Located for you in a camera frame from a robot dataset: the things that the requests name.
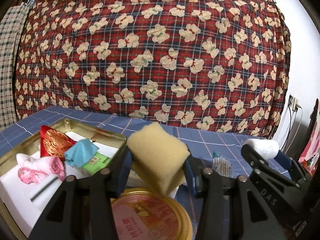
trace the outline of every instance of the red plaid fabric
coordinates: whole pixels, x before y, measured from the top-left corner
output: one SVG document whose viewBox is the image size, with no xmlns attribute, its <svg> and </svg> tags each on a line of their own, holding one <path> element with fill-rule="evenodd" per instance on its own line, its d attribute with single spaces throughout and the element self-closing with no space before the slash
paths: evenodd
<svg viewBox="0 0 320 240">
<path fill-rule="evenodd" d="M 17 114 L 60 105 L 271 137 L 290 50 L 273 0 L 36 0 Z"/>
</svg>

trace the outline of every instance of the round container lid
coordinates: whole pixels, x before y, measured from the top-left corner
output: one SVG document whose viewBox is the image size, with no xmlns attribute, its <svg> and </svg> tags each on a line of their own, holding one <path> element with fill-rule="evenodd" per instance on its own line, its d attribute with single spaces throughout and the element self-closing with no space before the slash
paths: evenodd
<svg viewBox="0 0 320 240">
<path fill-rule="evenodd" d="M 185 209 L 172 198 L 145 188 L 125 190 L 112 202 L 120 240 L 189 240 L 192 225 Z"/>
</svg>

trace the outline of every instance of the red and gold candy package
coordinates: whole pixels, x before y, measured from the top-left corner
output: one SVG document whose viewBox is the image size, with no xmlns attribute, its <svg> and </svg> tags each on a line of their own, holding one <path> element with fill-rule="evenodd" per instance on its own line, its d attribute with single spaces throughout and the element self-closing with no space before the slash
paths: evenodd
<svg viewBox="0 0 320 240">
<path fill-rule="evenodd" d="M 64 153 L 70 149 L 76 141 L 69 136 L 49 126 L 40 128 L 40 156 L 57 156 L 64 161 Z"/>
</svg>

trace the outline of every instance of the teal fabric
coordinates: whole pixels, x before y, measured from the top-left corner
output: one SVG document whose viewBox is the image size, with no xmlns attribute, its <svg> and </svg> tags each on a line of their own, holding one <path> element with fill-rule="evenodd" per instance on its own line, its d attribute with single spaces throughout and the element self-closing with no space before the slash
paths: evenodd
<svg viewBox="0 0 320 240">
<path fill-rule="evenodd" d="M 81 168 L 88 163 L 96 154 L 99 147 L 95 146 L 89 139 L 78 141 L 64 153 L 66 163 L 71 167 Z"/>
</svg>

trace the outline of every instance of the silver rivet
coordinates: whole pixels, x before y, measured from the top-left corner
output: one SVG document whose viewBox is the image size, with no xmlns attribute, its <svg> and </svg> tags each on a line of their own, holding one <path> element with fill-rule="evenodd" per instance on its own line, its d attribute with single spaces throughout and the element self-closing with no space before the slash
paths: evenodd
<svg viewBox="0 0 320 240">
<path fill-rule="evenodd" d="M 239 179 L 239 181 L 241 181 L 241 182 L 246 182 L 246 181 L 247 181 L 247 177 L 244 176 L 244 175 L 239 175 L 239 176 L 238 176 L 238 179 Z"/>
<path fill-rule="evenodd" d="M 110 170 L 109 170 L 108 168 L 104 168 L 104 169 L 102 169 L 102 170 L 100 171 L 100 173 L 101 173 L 102 175 L 107 175 L 107 174 L 110 173 Z"/>
<path fill-rule="evenodd" d="M 74 175 L 69 175 L 67 178 L 66 178 L 66 181 L 67 182 L 72 182 L 72 181 L 74 181 L 75 180 L 75 176 Z"/>
<path fill-rule="evenodd" d="M 204 172 L 205 174 L 210 175 L 211 173 L 213 173 L 213 169 L 211 169 L 211 168 L 204 168 L 204 169 L 203 169 L 203 172 Z"/>
</svg>

